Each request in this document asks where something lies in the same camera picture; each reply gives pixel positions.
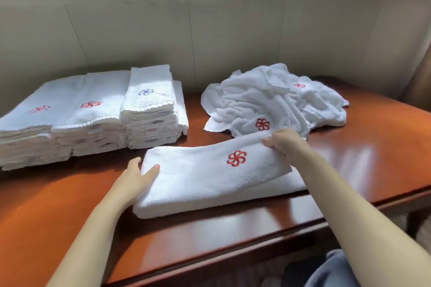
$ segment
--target white wall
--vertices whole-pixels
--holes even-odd
[[[160,63],[186,91],[283,62],[396,96],[430,17],[431,0],[0,0],[0,113],[54,78]]]

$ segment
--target wooden table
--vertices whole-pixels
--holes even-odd
[[[329,80],[350,101],[347,125],[309,143],[366,199],[391,214],[431,204],[431,113]],[[230,139],[203,132],[200,95],[186,96],[189,135],[177,145]],[[144,150],[118,150],[0,174],[0,286],[43,286],[86,218]],[[324,219],[306,192],[139,220],[120,219],[107,284],[183,286],[305,247]]]

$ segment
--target floor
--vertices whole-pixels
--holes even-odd
[[[406,231],[407,215],[394,217],[391,218],[391,220],[402,230]],[[419,229],[416,240],[431,254],[431,216],[428,217]],[[260,287],[260,284],[265,277],[275,276],[281,278],[283,270],[288,263],[325,254],[334,248],[337,248],[337,242],[328,238],[314,247],[258,263],[242,270],[224,274],[213,279],[194,284],[192,287]]]

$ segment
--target blue pants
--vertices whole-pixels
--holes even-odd
[[[281,287],[360,287],[342,250],[288,264]]]

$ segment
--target red embroidered logo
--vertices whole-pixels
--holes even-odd
[[[269,121],[267,121],[265,118],[258,118],[256,121],[256,127],[260,130],[260,131],[266,131],[269,129]]]
[[[229,154],[229,160],[226,163],[232,167],[238,167],[240,163],[245,163],[246,155],[247,153],[245,151],[237,150],[234,153]]]
[[[85,104],[82,104],[81,108],[91,108],[95,106],[100,106],[100,104],[101,104],[100,101],[90,101],[90,102],[86,102]]]
[[[50,106],[36,107],[35,109],[30,110],[29,113],[36,113],[38,111],[48,110],[50,108],[51,108]]]

